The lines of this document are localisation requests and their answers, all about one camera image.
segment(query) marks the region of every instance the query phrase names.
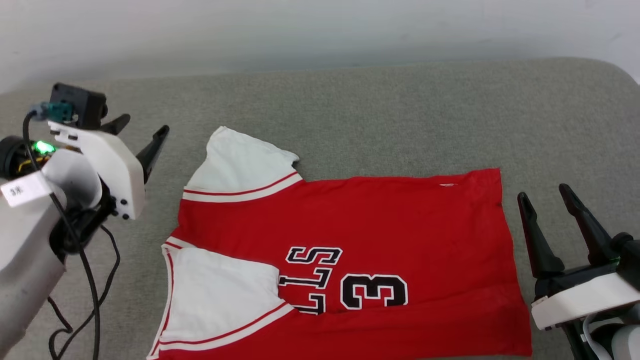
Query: gray table surface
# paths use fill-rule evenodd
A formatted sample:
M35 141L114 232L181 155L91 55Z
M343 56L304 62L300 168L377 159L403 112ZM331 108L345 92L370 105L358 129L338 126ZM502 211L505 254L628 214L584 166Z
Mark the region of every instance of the gray table surface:
M220 125L271 142L301 158L307 180L351 176L432 176L500 167L525 301L534 279L516 195L526 191L567 267L586 263L586 246L557 191L568 183L615 234L640 236L640 88L608 63L575 58L426 63L304 72L124 79L79 85L104 92L109 118L130 113L121 134L137 152L163 124L170 139L147 185L139 220L110 219L122 263L102 307L101 359L143 359L166 300L160 244L176 225L182 187L203 161ZM30 104L51 85L0 96L0 136L20 134ZM51 139L43 124L33 136ZM99 289L114 260L102 233L88 247ZM91 311L79 259L52 294L72 324ZM8 359L48 359L60 327L44 306ZM534 358L568 359L560 331L533 329ZM89 358L92 327L69 359ZM464 334L460 334L461 346Z

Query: basketball jersey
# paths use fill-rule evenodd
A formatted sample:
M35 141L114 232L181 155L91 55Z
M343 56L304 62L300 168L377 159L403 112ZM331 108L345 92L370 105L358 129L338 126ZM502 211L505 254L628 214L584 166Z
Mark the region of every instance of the basketball jersey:
M148 359L531 354L499 170L306 182L297 160L211 136Z

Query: small tag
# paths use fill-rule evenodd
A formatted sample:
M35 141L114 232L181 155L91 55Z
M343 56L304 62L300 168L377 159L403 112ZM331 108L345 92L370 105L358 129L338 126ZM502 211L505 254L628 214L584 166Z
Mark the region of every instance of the small tag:
M39 171L3 184L0 186L0 190L12 208L45 197L53 192Z

